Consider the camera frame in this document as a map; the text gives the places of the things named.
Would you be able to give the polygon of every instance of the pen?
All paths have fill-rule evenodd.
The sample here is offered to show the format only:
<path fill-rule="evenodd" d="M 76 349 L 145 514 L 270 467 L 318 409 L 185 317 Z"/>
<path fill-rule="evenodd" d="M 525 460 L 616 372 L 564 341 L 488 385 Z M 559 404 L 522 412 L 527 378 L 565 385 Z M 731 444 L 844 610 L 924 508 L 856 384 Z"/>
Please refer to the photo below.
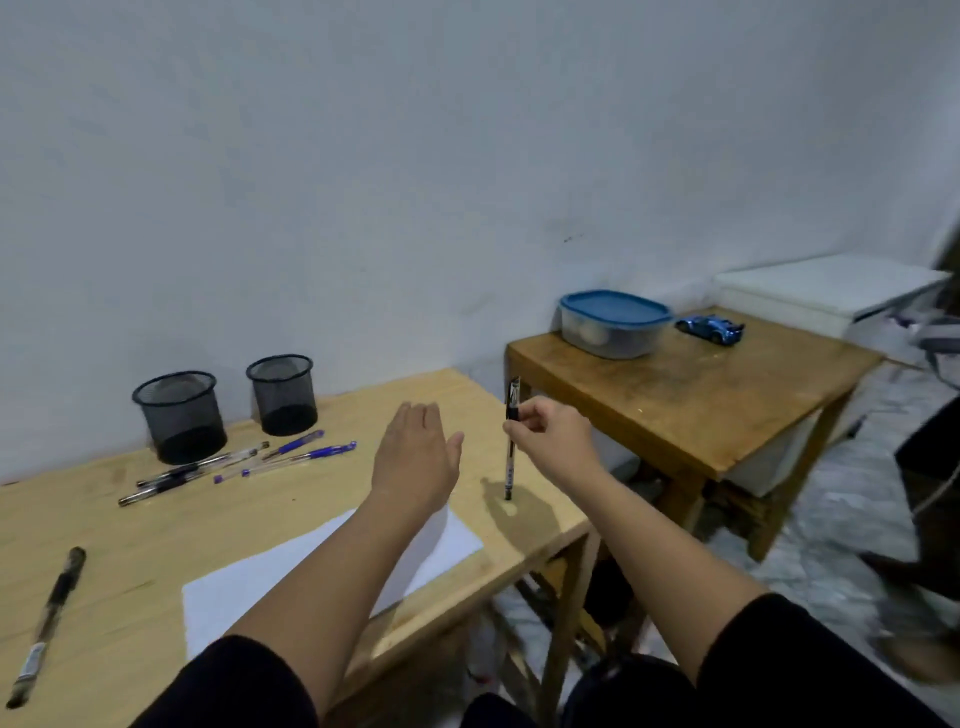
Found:
<path fill-rule="evenodd" d="M 66 556 L 66 564 L 63 565 L 63 571 L 57 577 L 54 589 L 47 597 L 47 603 L 43 607 L 43 614 L 40 617 L 40 623 L 36 627 L 36 637 L 34 646 L 30 648 L 27 655 L 27 661 L 20 669 L 20 674 L 13 681 L 13 690 L 10 694 L 10 700 L 7 701 L 7 708 L 13 710 L 19 708 L 30 699 L 30 692 L 36 684 L 36 677 L 40 674 L 40 668 L 43 666 L 43 655 L 47 650 L 47 645 L 53 639 L 54 631 L 57 629 L 57 622 L 60 619 L 60 611 L 66 598 L 77 586 L 77 580 L 80 578 L 80 572 L 86 561 L 86 551 L 79 546 L 74 546 Z"/>
<path fill-rule="evenodd" d="M 510 388 L 507 390 L 507 419 L 520 419 L 520 377 L 511 379 Z M 516 445 L 511 439 L 507 439 L 507 475 L 503 479 L 504 500 L 514 499 L 514 453 Z"/>
<path fill-rule="evenodd" d="M 260 449 L 266 449 L 269 446 L 270 446 L 270 443 L 268 443 L 267 441 L 260 443 Z M 147 480 L 137 480 L 136 487 L 146 488 L 148 486 L 158 485 L 162 483 L 164 480 L 170 480 L 173 478 L 177 478 L 180 475 L 187 475 L 189 473 L 194 473 L 197 470 L 202 470 L 203 468 L 209 468 L 211 465 L 220 465 L 221 467 L 223 467 L 225 465 L 230 465 L 232 463 L 236 463 L 236 462 L 239 462 L 240 460 L 244 460 L 248 457 L 251 457 L 250 455 L 244 455 L 243 457 L 240 457 L 240 454 L 245 452 L 249 452 L 249 450 L 245 449 L 245 450 L 238 450 L 236 452 L 225 452 L 222 455 L 212 455 L 211 457 L 207 457 L 204 460 L 198 460 L 195 463 L 187 463 L 186 465 L 179 465 L 167 471 L 166 473 L 155 475 L 154 477 L 148 478 Z M 259 450 L 253 449 L 254 455 L 256 455 L 258 452 Z"/>
<path fill-rule="evenodd" d="M 316 460 L 318 457 L 329 457 L 330 455 L 339 455 L 341 452 L 350 452 L 352 449 L 356 449 L 356 447 L 357 441 L 354 440 L 347 445 L 334 445 L 330 448 L 310 450 L 309 452 L 305 452 L 303 455 L 297 455 L 297 457 L 288 457 L 286 460 L 276 460 L 272 463 L 254 465 L 252 468 L 246 468 L 241 472 L 241 474 L 244 477 L 249 477 L 254 473 L 265 473 L 266 471 L 276 470 L 277 468 L 282 468 L 287 465 L 301 463 L 304 460 Z"/>
<path fill-rule="evenodd" d="M 286 445 L 281 445 L 277 449 L 271 450 L 267 454 L 263 455 L 263 457 L 261 457 L 260 460 L 262 460 L 263 462 L 267 462 L 268 460 L 273 460 L 278 455 L 285 455 L 287 452 L 289 452 L 292 449 L 302 448 L 307 443 L 312 443 L 314 440 L 319 440 L 323 436 L 324 436 L 324 431 L 321 429 L 316 429 L 313 432 L 303 435 L 303 437 L 300 437 L 297 440 L 289 442 Z"/>
<path fill-rule="evenodd" d="M 136 489 L 136 493 L 132 493 L 129 496 L 123 496 L 117 501 L 117 505 L 121 508 L 125 505 L 130 505 L 131 503 L 136 503 L 140 500 L 146 500 L 149 497 L 159 496 L 161 493 L 166 493 L 167 491 L 172 491 L 174 488 L 179 488 L 185 483 L 189 483 L 191 480 L 196 480 L 198 477 L 203 477 L 206 475 L 207 470 L 210 465 L 232 465 L 233 463 L 239 463 L 241 460 L 246 460 L 247 458 L 253 457 L 259 452 L 257 448 L 248 448 L 241 449 L 236 452 L 228 452 L 226 455 L 219 455 L 218 459 L 215 462 L 211 462 L 202 468 L 194 468 L 193 470 L 187 471 L 185 473 L 178 473 L 172 477 L 167 477 L 162 480 L 157 480 L 151 482 L 148 485 L 141 486 Z M 214 483 L 221 482 L 220 479 L 214 479 Z"/>

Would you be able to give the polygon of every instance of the tiled floor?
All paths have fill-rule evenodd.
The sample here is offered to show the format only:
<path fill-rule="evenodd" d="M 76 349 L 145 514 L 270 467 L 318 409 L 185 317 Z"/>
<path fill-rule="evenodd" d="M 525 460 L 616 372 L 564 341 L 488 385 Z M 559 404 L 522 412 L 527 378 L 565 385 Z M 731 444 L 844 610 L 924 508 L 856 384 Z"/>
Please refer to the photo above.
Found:
<path fill-rule="evenodd" d="M 955 393 L 932 376 L 903 371 L 880 393 L 876 410 L 857 437 L 834 446 L 817 465 L 783 533 L 762 564 L 746 554 L 744 543 L 726 529 L 708 539 L 714 553 L 738 565 L 806 607 L 856 649 L 876 661 L 870 640 L 892 632 L 930 634 L 956 623 L 957 605 L 934 595 L 890 593 L 856 558 L 874 550 L 901 558 L 916 555 L 916 543 L 893 459 L 899 444 Z M 540 674 L 549 634 L 511 588 L 496 598 L 496 607 L 521 637 L 531 667 Z M 668 657 L 655 632 L 644 651 Z M 951 724 L 960 726 L 960 686 L 913 685 L 885 666 Z M 571 665 L 564 698 L 579 677 Z M 423 706 L 406 711 L 393 725 L 456 726 L 463 710 L 460 676 L 423 696 Z"/>

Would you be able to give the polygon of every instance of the white cabinet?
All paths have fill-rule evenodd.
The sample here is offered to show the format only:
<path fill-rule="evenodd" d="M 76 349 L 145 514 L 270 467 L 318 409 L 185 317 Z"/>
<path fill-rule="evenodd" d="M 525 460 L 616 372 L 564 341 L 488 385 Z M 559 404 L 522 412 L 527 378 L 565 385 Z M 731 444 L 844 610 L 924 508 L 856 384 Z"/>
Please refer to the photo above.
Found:
<path fill-rule="evenodd" d="M 919 362 L 907 332 L 889 319 L 932 309 L 949 274 L 866 255 L 827 255 L 796 263 L 723 273 L 714 278 L 721 306 L 792 328 L 846 339 L 896 361 Z M 750 336 L 750 329 L 745 337 Z M 831 439 L 846 434 L 873 407 L 872 393 L 894 372 L 877 369 L 854 393 Z M 793 468 L 819 412 L 736 465 L 728 479 L 757 496 Z"/>

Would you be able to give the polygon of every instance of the tabletop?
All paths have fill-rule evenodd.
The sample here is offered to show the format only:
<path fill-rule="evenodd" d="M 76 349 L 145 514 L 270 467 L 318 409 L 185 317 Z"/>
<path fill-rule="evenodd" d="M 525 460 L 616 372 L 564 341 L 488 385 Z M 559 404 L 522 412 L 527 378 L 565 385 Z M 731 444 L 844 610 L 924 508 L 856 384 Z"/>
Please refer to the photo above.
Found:
<path fill-rule="evenodd" d="M 638 359 L 601 359 L 557 332 L 507 347 L 511 371 L 580 408 L 634 452 L 667 451 L 713 479 L 853 388 L 883 356 L 840 339 L 712 308 L 746 324 L 732 347 L 668 327 Z"/>
<path fill-rule="evenodd" d="M 0 680 L 12 684 L 26 658 L 69 548 L 86 548 L 87 561 L 33 697 L 5 711 L 3 724 L 127 725 L 184 664 L 182 586 L 357 506 L 384 428 L 405 400 L 436 401 L 447 434 L 466 433 L 450 505 L 484 548 L 370 621 L 342 697 L 588 533 L 583 513 L 522 453 L 514 500 L 503 500 L 503 405 L 449 369 L 319 398 L 323 442 L 359 442 L 336 457 L 217 486 L 208 475 L 123 509 L 117 499 L 135 480 L 165 468 L 147 449 L 4 486 Z M 264 439 L 252 421 L 228 434 L 227 449 Z"/>

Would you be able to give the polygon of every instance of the pen label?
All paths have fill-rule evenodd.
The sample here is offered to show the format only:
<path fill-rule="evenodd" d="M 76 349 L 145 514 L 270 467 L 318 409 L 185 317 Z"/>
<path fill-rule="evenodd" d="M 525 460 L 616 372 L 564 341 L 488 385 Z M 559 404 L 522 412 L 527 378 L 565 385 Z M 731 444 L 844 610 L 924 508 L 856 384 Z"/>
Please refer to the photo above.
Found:
<path fill-rule="evenodd" d="M 17 680 L 25 677 L 36 677 L 36 674 L 40 672 L 40 658 L 43 657 L 43 650 L 46 648 L 47 643 L 36 643 L 30 648 L 30 654 L 27 655 L 27 661 L 20 669 L 20 674 L 16 676 Z"/>

